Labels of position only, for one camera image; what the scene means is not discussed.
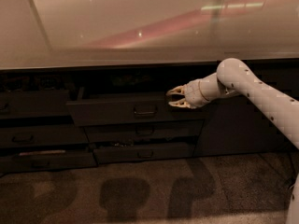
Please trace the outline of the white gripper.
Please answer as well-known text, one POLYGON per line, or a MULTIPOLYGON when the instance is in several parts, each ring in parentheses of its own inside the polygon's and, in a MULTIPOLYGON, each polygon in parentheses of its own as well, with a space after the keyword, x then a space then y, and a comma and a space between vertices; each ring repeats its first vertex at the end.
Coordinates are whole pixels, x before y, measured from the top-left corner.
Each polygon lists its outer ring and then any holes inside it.
POLYGON ((168 104, 177 108, 200 108, 208 104, 208 100, 204 97, 200 89, 200 79, 196 79, 187 83, 183 86, 176 86, 175 88, 169 90, 166 95, 181 95, 185 98, 170 101, 168 104))

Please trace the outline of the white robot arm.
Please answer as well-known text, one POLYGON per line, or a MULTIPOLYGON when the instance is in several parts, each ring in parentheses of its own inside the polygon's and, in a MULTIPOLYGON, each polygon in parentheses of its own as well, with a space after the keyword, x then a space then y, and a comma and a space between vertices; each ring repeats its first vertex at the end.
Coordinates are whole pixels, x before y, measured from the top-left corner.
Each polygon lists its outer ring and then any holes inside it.
POLYGON ((258 79, 236 58, 225 59, 215 73, 166 93, 167 96, 181 96, 181 99, 170 101, 170 106, 189 109, 239 94, 246 96, 299 149, 299 102, 258 79))

